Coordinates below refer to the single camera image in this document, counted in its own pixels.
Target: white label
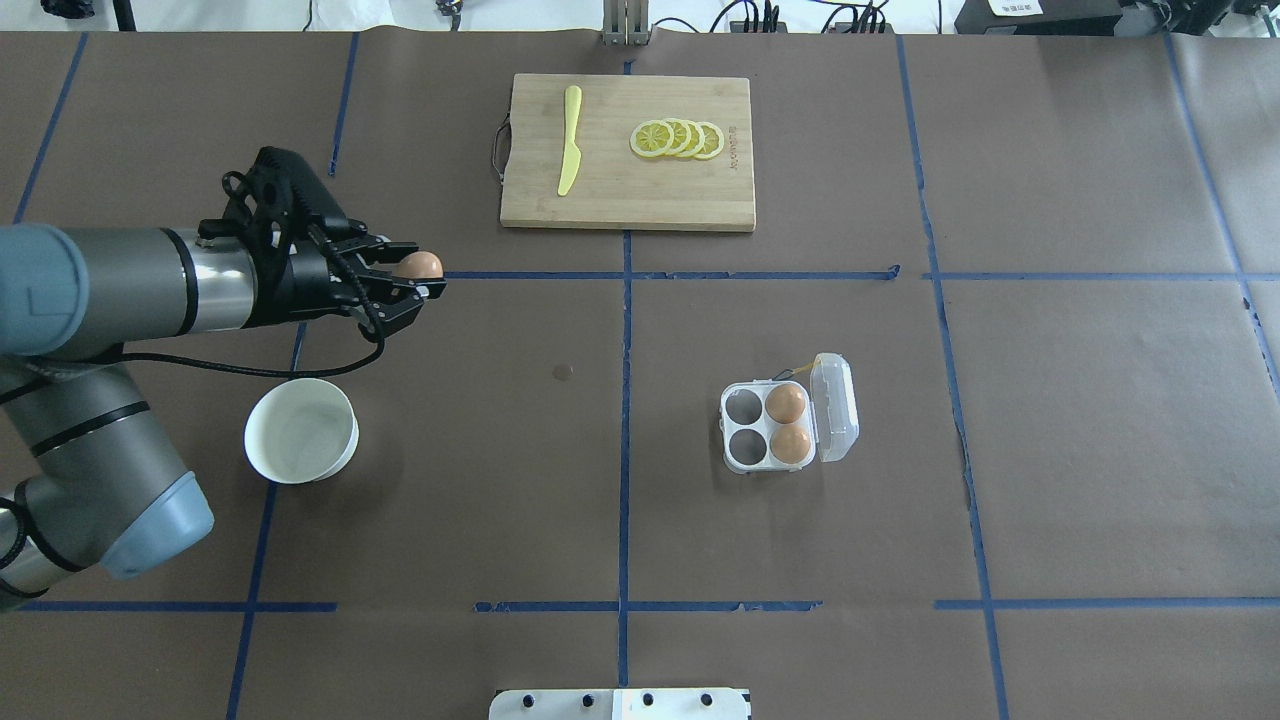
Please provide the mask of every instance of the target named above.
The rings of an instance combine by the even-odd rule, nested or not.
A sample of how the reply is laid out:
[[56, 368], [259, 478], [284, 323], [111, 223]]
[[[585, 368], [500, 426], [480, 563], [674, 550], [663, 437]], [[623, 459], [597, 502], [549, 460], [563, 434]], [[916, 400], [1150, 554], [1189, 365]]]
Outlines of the white label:
[[1023, 15], [1043, 15], [1039, 0], [987, 0], [991, 12], [1002, 18], [1020, 18]]

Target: metal post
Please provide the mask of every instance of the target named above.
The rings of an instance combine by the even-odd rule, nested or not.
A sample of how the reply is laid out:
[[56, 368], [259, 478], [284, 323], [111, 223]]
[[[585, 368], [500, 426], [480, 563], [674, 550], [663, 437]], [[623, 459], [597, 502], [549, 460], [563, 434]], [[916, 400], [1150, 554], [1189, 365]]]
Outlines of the metal post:
[[137, 32], [138, 26], [133, 23], [132, 0], [111, 0], [115, 6], [115, 27], [120, 32]]
[[648, 45], [649, 29], [649, 0], [604, 0], [605, 45]]

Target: white metal bracket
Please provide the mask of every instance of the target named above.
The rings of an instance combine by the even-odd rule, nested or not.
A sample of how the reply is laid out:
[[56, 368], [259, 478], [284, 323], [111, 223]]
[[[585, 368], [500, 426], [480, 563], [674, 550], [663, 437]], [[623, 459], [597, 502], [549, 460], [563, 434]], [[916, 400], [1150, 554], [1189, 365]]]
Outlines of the white metal bracket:
[[504, 691], [489, 720], [751, 720], [751, 693], [733, 688]]
[[649, 45], [649, 0], [604, 0], [605, 45]]

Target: wooden cutting board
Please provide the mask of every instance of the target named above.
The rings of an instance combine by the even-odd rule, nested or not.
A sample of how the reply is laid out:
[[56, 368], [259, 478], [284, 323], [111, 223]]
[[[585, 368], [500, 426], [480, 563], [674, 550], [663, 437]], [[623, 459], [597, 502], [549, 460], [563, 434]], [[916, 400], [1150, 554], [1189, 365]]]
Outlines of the wooden cutting board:
[[[564, 88], [582, 88], [572, 190], [556, 193], [564, 149]], [[719, 126], [726, 147], [710, 160], [639, 158], [631, 131], [682, 118]], [[755, 229], [751, 90], [746, 78], [517, 74], [511, 92], [511, 159], [502, 188], [509, 228], [655, 231]]]

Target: table surface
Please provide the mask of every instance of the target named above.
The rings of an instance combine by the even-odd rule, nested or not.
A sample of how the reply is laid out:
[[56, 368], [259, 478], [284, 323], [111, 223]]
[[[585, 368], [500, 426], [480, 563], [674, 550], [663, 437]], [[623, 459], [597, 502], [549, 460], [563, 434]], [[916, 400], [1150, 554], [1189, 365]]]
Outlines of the table surface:
[[[0, 620], [0, 714], [461, 719], [506, 688], [705, 684], [756, 717], [1274, 717], [1277, 61], [1184, 37], [4, 36], [0, 217], [192, 227], [279, 145], [451, 283], [338, 380], [361, 446], [314, 486], [243, 457], [269, 380], [133, 366], [218, 525]], [[503, 229], [520, 72], [750, 78], [755, 233]], [[282, 365], [293, 341], [147, 345]], [[366, 350], [314, 322], [302, 365]], [[719, 391], [819, 351], [854, 368], [850, 456], [730, 473]], [[0, 447], [0, 488], [36, 471], [8, 424]]]

